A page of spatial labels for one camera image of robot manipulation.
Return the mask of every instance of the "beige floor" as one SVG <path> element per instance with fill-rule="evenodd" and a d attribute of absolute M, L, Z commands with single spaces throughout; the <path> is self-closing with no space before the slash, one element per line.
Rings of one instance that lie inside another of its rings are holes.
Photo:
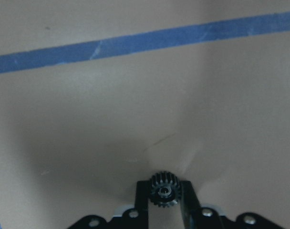
<path fill-rule="evenodd" d="M 290 11 L 280 0 L 0 1 L 0 54 Z M 0 74 L 0 223 L 110 219 L 159 170 L 290 229 L 290 32 Z M 150 207 L 151 228 L 180 228 Z"/>

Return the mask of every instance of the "hole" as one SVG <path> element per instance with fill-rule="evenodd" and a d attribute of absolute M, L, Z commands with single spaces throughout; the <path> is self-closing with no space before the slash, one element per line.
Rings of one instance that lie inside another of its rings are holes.
<path fill-rule="evenodd" d="M 244 221 L 245 223 L 251 224 L 251 225 L 256 223 L 255 218 L 253 216 L 248 216 L 248 215 L 244 217 Z"/>
<path fill-rule="evenodd" d="M 211 209 L 208 208 L 204 208 L 202 210 L 202 215 L 206 216 L 206 217 L 211 217 L 213 215 L 213 212 Z"/>
<path fill-rule="evenodd" d="M 92 219 L 89 223 L 89 227 L 95 228 L 99 225 L 99 220 L 98 219 Z"/>
<path fill-rule="evenodd" d="M 168 188 L 166 188 L 166 187 L 161 188 L 161 193 L 163 193 L 163 194 L 169 193 Z"/>
<path fill-rule="evenodd" d="M 172 193 L 172 189 L 167 186 L 159 188 L 159 191 L 158 191 L 159 196 L 162 198 L 169 197 L 171 193 Z"/>
<path fill-rule="evenodd" d="M 137 210 L 131 210 L 130 212 L 129 212 L 129 217 L 130 218 L 136 218 L 136 217 L 138 217 L 139 216 L 139 213 L 137 212 Z"/>

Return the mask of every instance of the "pinion gear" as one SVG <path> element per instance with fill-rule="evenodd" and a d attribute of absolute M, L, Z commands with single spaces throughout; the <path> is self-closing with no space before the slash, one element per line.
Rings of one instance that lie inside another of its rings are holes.
<path fill-rule="evenodd" d="M 181 197 L 179 179 L 170 172 L 154 174 L 150 179 L 150 200 L 159 207 L 169 207 L 178 203 Z"/>

